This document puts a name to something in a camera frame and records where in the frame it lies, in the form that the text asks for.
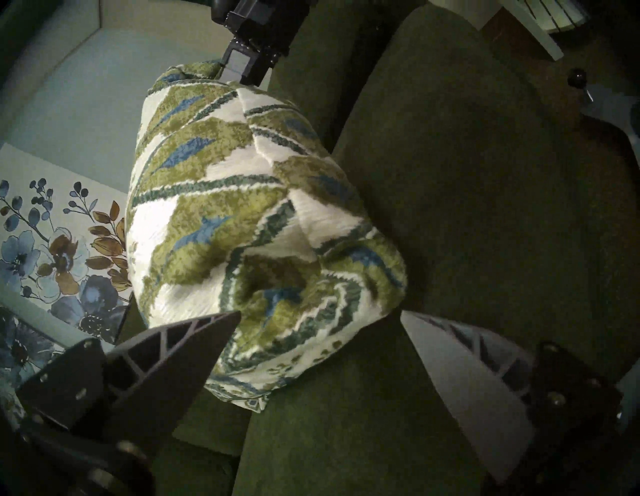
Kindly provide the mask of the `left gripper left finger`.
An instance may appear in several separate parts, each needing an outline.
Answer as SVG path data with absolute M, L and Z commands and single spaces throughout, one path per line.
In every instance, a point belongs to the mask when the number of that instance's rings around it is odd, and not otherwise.
M 241 314 L 147 329 L 107 353 L 84 339 L 24 382 L 18 433 L 28 442 L 125 441 L 157 451 L 204 388 Z

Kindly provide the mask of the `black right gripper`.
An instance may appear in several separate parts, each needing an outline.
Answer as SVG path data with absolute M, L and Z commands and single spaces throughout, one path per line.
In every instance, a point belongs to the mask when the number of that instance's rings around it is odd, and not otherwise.
M 222 59 L 220 81 L 260 86 L 273 54 L 288 56 L 296 34 L 318 1 L 211 1 L 211 19 L 235 39 Z

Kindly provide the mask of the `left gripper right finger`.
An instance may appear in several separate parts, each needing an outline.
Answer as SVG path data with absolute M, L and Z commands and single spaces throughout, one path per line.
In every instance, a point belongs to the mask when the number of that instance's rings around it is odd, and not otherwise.
M 488 472 L 482 495 L 561 495 L 619 437 L 623 392 L 562 345 L 404 310 L 401 323 Z

